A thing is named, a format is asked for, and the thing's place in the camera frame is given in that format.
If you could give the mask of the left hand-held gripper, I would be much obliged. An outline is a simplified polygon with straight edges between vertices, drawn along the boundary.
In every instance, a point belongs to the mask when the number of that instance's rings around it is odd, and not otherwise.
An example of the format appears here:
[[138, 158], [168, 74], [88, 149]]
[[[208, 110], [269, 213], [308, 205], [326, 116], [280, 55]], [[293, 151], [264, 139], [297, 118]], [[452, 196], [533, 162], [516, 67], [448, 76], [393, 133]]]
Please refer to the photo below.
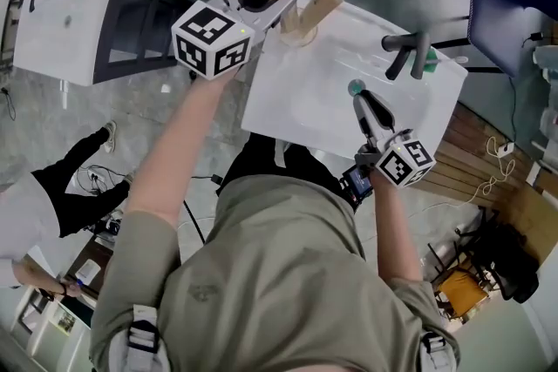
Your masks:
[[198, 0], [171, 27], [175, 59], [213, 80], [246, 64], [297, 0]]

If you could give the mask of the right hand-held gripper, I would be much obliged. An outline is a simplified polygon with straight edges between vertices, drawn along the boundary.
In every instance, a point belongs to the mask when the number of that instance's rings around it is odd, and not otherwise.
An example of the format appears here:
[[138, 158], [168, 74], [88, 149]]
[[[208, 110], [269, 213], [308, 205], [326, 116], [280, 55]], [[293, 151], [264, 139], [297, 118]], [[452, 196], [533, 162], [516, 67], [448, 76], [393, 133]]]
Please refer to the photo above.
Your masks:
[[404, 188], [420, 181], [435, 166], [435, 158], [413, 130], [395, 133], [395, 118], [370, 91], [356, 94], [352, 104], [367, 140], [371, 136], [390, 136], [377, 142], [370, 139], [355, 154], [357, 167], [364, 176], [376, 171], [396, 188]]

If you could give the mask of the clear glass cup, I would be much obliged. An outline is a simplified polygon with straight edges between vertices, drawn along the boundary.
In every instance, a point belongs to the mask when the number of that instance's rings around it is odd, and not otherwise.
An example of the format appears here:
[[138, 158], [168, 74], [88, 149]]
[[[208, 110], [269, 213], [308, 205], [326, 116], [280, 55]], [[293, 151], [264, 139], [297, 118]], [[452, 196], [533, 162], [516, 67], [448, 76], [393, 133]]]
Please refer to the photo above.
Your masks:
[[300, 24], [280, 22], [279, 38], [288, 47], [302, 48], [316, 39], [318, 31], [319, 27], [315, 26], [304, 33]]

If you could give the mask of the person's right forearm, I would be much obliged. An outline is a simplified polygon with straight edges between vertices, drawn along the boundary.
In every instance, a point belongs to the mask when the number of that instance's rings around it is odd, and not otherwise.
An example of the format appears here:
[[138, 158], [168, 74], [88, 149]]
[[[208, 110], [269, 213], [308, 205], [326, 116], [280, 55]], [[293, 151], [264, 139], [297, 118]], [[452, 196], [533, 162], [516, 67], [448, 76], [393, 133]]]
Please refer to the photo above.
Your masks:
[[422, 267], [398, 189], [379, 172], [373, 172], [370, 181], [374, 189], [379, 276], [384, 281], [422, 281]]

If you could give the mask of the person's left forearm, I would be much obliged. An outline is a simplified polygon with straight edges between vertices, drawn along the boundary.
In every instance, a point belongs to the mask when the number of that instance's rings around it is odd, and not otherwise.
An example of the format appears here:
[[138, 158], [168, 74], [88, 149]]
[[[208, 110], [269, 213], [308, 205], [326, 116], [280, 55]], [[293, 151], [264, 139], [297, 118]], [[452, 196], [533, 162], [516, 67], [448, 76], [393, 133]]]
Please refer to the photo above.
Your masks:
[[135, 173], [125, 216], [147, 213], [177, 227], [180, 207], [221, 95], [238, 70], [195, 80]]

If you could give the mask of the green plastic cup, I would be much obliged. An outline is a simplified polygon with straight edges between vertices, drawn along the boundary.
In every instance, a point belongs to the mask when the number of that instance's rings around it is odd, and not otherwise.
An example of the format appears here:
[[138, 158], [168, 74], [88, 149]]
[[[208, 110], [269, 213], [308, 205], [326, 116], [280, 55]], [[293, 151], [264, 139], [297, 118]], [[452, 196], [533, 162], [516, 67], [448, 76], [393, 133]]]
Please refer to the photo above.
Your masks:
[[433, 73], [439, 64], [438, 53], [434, 48], [430, 48], [426, 54], [426, 60], [423, 72]]

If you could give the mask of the white basin wooden vanity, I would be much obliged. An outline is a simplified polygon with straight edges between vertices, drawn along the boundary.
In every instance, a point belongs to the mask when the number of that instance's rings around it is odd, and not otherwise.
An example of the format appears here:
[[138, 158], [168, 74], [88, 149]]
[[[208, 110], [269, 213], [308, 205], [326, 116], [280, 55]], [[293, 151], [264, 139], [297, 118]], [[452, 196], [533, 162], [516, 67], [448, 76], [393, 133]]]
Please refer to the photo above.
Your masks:
[[365, 142], [349, 92], [354, 80], [384, 102], [395, 128], [411, 129], [435, 153], [459, 98], [467, 71], [441, 52], [440, 64], [420, 80], [407, 62], [391, 81], [385, 72], [396, 57], [381, 40], [406, 31], [344, 2], [317, 27], [305, 46], [286, 44], [270, 30], [258, 59], [241, 128], [271, 138], [352, 158]]

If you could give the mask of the black screen device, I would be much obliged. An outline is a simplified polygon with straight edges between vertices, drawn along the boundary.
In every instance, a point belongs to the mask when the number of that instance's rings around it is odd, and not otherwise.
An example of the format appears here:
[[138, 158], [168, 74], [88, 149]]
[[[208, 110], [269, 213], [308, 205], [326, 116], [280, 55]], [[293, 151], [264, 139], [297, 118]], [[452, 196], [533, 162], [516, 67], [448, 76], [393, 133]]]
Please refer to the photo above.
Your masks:
[[369, 178], [359, 171], [358, 166], [352, 166], [345, 171], [339, 179], [339, 183], [357, 206], [370, 197], [373, 192]]

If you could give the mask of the dark metal faucet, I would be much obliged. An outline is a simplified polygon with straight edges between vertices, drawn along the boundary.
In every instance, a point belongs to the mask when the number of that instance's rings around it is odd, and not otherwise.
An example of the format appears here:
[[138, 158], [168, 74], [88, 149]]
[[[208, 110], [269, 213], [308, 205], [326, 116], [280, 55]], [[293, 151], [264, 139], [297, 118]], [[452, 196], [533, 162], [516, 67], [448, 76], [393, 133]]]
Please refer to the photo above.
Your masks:
[[381, 40], [381, 46], [384, 51], [394, 52], [398, 54], [386, 70], [385, 76], [393, 81], [404, 68], [412, 51], [415, 51], [415, 59], [411, 68], [411, 76], [417, 80], [423, 77], [424, 67], [428, 52], [431, 49], [430, 36], [423, 31], [397, 36], [384, 36]]

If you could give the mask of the wooden slat platform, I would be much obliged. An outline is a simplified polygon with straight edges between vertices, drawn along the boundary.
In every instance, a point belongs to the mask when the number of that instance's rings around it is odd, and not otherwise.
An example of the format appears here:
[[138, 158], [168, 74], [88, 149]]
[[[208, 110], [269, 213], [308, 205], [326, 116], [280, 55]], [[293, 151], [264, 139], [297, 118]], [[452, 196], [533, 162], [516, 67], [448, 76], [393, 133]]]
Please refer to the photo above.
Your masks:
[[483, 118], [457, 103], [435, 152], [437, 164], [416, 187], [478, 206], [503, 205], [522, 188], [534, 164], [517, 148], [497, 159], [494, 154], [506, 141]]

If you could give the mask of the person's olive shirt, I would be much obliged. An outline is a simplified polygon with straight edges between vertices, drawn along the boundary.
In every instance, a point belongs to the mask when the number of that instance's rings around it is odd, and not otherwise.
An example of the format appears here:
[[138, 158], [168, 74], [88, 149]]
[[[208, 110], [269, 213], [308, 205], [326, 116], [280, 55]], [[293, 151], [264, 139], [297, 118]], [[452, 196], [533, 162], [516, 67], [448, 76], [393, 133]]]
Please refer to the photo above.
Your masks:
[[137, 305], [156, 309], [172, 372], [418, 372], [427, 335], [459, 354], [432, 286], [381, 279], [349, 205], [281, 176], [228, 184], [207, 244], [186, 261], [167, 222], [124, 217], [92, 319], [98, 372], [123, 368]]

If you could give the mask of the black office chair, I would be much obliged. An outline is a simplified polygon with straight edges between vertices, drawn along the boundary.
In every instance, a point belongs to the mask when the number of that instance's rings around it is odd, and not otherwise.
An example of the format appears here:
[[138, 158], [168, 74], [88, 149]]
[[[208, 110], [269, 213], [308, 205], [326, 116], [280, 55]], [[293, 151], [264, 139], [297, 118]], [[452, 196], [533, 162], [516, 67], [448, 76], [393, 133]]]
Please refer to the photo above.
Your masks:
[[500, 213], [480, 209], [479, 225], [469, 231], [455, 230], [478, 274], [490, 273], [504, 300], [526, 302], [539, 287], [539, 261], [526, 249], [527, 237], [500, 220]]

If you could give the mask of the white basin black vanity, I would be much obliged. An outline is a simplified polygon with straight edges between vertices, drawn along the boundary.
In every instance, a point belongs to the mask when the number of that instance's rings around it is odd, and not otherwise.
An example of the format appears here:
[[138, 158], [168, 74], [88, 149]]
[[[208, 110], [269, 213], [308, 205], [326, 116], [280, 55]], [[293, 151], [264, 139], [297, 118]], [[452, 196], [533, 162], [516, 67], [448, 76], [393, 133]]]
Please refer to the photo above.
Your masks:
[[23, 0], [15, 67], [90, 86], [177, 64], [171, 27], [190, 0]]

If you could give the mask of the dark brown cabinet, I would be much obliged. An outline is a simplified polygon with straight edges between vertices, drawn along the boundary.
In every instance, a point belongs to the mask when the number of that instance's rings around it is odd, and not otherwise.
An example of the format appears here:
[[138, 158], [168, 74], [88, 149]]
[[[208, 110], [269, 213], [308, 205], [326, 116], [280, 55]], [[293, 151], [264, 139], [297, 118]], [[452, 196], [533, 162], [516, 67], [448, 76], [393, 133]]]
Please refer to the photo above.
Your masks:
[[84, 294], [97, 300], [104, 283], [105, 271], [112, 258], [113, 248], [114, 238], [109, 233], [93, 235], [71, 264], [65, 278], [77, 281], [77, 273], [81, 267], [86, 266], [87, 271], [94, 272], [96, 267], [93, 263], [98, 265], [99, 271], [90, 280], [87, 279], [87, 283], [81, 285]]

